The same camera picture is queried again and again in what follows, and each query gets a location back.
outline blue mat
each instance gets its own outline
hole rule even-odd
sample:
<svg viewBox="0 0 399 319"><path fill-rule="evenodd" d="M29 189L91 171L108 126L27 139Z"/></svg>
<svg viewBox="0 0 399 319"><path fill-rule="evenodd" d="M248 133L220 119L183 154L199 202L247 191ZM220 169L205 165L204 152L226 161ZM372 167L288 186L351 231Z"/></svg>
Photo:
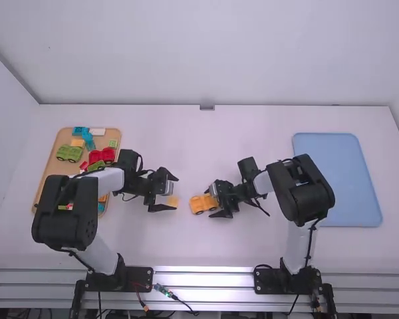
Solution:
<svg viewBox="0 0 399 319"><path fill-rule="evenodd" d="M323 226L378 227L380 206L356 136L339 133L297 133L295 155L307 153L335 194Z"/></svg>

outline toy car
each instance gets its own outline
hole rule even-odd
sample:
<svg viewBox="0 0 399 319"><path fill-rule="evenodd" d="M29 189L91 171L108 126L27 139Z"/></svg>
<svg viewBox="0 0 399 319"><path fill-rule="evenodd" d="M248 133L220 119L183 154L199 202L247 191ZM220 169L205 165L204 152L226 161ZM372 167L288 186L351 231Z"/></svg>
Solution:
<svg viewBox="0 0 399 319"><path fill-rule="evenodd" d="M88 164L92 165L102 159L102 152L98 150L92 150L88 154Z"/></svg>
<svg viewBox="0 0 399 319"><path fill-rule="evenodd" d="M112 148L104 148L102 151L93 150L88 154L88 164L92 165L98 161L111 164L115 160L115 151Z"/></svg>
<svg viewBox="0 0 399 319"><path fill-rule="evenodd" d="M115 160L115 151L112 148L102 150L102 160L105 164L111 164Z"/></svg>
<svg viewBox="0 0 399 319"><path fill-rule="evenodd" d="M193 196L189 200L189 205L191 207L192 213L195 215L200 215L204 211L214 211L219 207L217 200L209 193L201 196Z"/></svg>
<svg viewBox="0 0 399 319"><path fill-rule="evenodd" d="M68 144L62 145L56 153L56 158L60 161L69 161L76 163L80 160L82 155L82 148L76 146L69 146Z"/></svg>

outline black cable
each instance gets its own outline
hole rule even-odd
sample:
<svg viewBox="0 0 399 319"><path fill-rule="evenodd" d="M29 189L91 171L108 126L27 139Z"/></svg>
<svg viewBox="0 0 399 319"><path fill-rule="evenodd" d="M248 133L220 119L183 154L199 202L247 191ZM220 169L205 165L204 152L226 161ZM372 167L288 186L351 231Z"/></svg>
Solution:
<svg viewBox="0 0 399 319"><path fill-rule="evenodd" d="M309 228L309 244L308 244L308 247L307 247L307 254L306 254L305 267L307 267L307 264L309 263L309 259L312 258L312 257L311 257L312 236L313 236L313 231L316 231L316 227L315 227L315 226L317 225L317 223L318 223L319 221L320 221L320 219L317 219L317 220L312 224L311 228ZM298 295L295 297L294 302L293 302L293 305L291 306L290 311L284 313L285 315L289 316L289 315L293 312L294 306L295 306L295 304L296 304L296 302L297 302L297 299L299 299L299 296L300 296L300 295L298 294Z"/></svg>
<svg viewBox="0 0 399 319"><path fill-rule="evenodd" d="M131 201L132 199L135 199L135 198L139 197L139 195L135 195L135 196L133 196L133 197L131 197L129 199L124 199L124 196L125 196L125 193L122 194L122 201Z"/></svg>
<svg viewBox="0 0 399 319"><path fill-rule="evenodd" d="M182 304L184 304L185 306L187 306L187 307L189 308L189 311L186 311L188 314L192 314L192 315L194 315L195 317L198 316L198 315L200 314L200 312L198 312L198 311L193 311L189 304L187 304L187 303L184 302L183 300L180 300L179 297L177 297L175 294L172 295L171 298L172 298L173 300L178 301L178 302L181 302Z"/></svg>
<svg viewBox="0 0 399 319"><path fill-rule="evenodd" d="M98 291L98 301L99 301L99 316L100 316L100 319L102 319L102 301L101 301L101 298L100 298L100 291Z"/></svg>
<svg viewBox="0 0 399 319"><path fill-rule="evenodd" d="M190 306L189 304L187 304L186 302L184 302L184 301L182 301L182 300L180 300L180 299L179 299L179 301L180 301L182 304L184 304L185 306L187 306L187 307L189 308L189 311L187 311L188 314L192 314L192 315L194 315L195 317L198 316L198 315L200 314L198 311L193 311L192 308L191 308L191 306Z"/></svg>
<svg viewBox="0 0 399 319"><path fill-rule="evenodd" d="M69 257L74 257L78 260L84 267L87 268L88 271L95 272L94 268L91 267L88 263L84 262L74 251L70 251L69 249L54 249L55 251L60 251L62 253L68 253Z"/></svg>
<svg viewBox="0 0 399 319"><path fill-rule="evenodd" d="M297 299L299 299L299 297L300 297L299 294L296 295L296 297L295 297L295 299L294 299L294 302L293 302L293 305L291 306L290 311L288 311L288 312L283 312L284 315L289 316L289 315L293 312L294 306L295 306L295 304L297 303Z"/></svg>
<svg viewBox="0 0 399 319"><path fill-rule="evenodd" d="M103 310L102 312L100 312L100 313L96 316L96 319L98 319L99 317L102 317L102 315L103 315L106 311L108 311L108 309L105 309L105 310Z"/></svg>
<svg viewBox="0 0 399 319"><path fill-rule="evenodd" d="M130 318L132 318L132 319L149 319L149 318L153 318L153 319L170 319L173 315L174 315L174 313L175 313L176 311L173 311L171 314L169 314L168 316L163 316L163 317L158 317L158 316L151 316L151 315L146 315L146 316L140 316L140 317L137 317L137 316L131 316L130 315Z"/></svg>

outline table surface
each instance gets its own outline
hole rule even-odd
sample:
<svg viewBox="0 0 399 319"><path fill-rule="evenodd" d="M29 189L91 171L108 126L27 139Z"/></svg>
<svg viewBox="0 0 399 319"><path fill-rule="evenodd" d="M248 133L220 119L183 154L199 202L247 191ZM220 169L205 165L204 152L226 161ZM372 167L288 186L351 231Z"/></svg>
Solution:
<svg viewBox="0 0 399 319"><path fill-rule="evenodd" d="M162 165L180 179L176 211L152 214L141 199L110 199L98 232L126 264L277 266L288 222L274 195L263 201L270 218L241 205L232 220L192 215L189 198L216 178L238 183L237 162L248 156L262 168L292 157L297 132L349 132L359 139L383 223L375 229L321 227L315 265L332 274L399 275L399 132L388 107L216 106L212 112L199 106L54 105L41 106L29 125L29 140L0 210L0 270L82 268L34 243L30 207L59 129L108 126L121 130L121 148L142 154L145 168Z"/></svg>

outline toy block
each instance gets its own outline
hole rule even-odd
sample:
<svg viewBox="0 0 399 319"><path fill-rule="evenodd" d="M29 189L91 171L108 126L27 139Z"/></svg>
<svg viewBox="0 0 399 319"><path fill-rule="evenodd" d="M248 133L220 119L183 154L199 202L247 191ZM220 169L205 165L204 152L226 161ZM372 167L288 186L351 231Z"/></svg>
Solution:
<svg viewBox="0 0 399 319"><path fill-rule="evenodd" d="M101 198L99 198L99 201L106 201L108 199L108 194L103 195Z"/></svg>
<svg viewBox="0 0 399 319"><path fill-rule="evenodd" d="M109 140L108 146L116 150L118 147L118 140Z"/></svg>
<svg viewBox="0 0 399 319"><path fill-rule="evenodd" d="M89 132L93 136L103 136L103 135L105 135L105 131L106 131L105 128L91 128Z"/></svg>
<svg viewBox="0 0 399 319"><path fill-rule="evenodd" d="M94 144L93 140L91 140L91 141L86 141L86 148L87 148L87 150L88 150L89 152L96 149L96 145Z"/></svg>
<svg viewBox="0 0 399 319"><path fill-rule="evenodd" d="M105 167L105 162L100 160L87 167L87 171L96 171L100 167Z"/></svg>
<svg viewBox="0 0 399 319"><path fill-rule="evenodd" d="M80 169L82 169L83 171L87 168L88 163L86 161L82 162L81 165L79 166Z"/></svg>
<svg viewBox="0 0 399 319"><path fill-rule="evenodd" d="M86 142L84 140L80 139L80 138L73 138L71 140L71 146L76 146L78 148L84 148L84 144L85 143Z"/></svg>
<svg viewBox="0 0 399 319"><path fill-rule="evenodd" d="M85 128L83 126L76 126L75 128L72 129L72 136L82 136L82 131L88 128Z"/></svg>
<svg viewBox="0 0 399 319"><path fill-rule="evenodd" d="M105 205L98 203L98 212L103 213L105 211Z"/></svg>

